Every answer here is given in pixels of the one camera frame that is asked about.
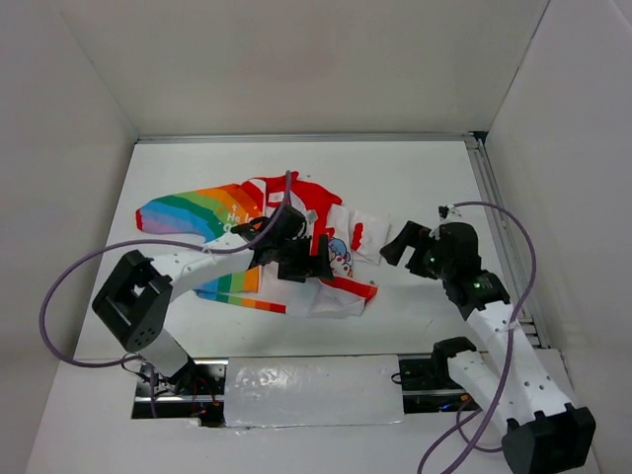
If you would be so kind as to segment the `colourful rainbow children's jacket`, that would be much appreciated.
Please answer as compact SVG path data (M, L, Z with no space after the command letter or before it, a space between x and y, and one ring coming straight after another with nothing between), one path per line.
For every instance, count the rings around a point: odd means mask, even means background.
M198 285L197 297L294 317L359 317L377 287L355 275L378 265L390 225L346 207L298 173L156 197L135 213L139 230L212 241L235 233L250 269Z

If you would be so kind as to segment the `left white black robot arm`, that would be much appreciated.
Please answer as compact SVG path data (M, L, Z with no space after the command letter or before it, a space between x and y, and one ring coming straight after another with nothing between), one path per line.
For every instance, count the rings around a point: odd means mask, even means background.
M291 205L239 224L190 251L146 257L125 253L92 302L92 309L129 353L141 356L174 394L200 378L194 360L164 328L170 304L204 283L274 263L280 278L330 279L328 237L308 236L306 218Z

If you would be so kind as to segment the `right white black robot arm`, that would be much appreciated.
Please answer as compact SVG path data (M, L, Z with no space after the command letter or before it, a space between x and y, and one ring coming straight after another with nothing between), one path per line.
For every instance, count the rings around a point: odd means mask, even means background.
M501 434L502 454L513 473L562 473L585 465L596 421L576 407L540 361L514 318L515 305L501 280L485 270L478 235L465 222L429 229L407 222L380 251L392 266L407 248L406 269L441 282L450 302L477 335L434 345L431 375L442 387L462 387Z

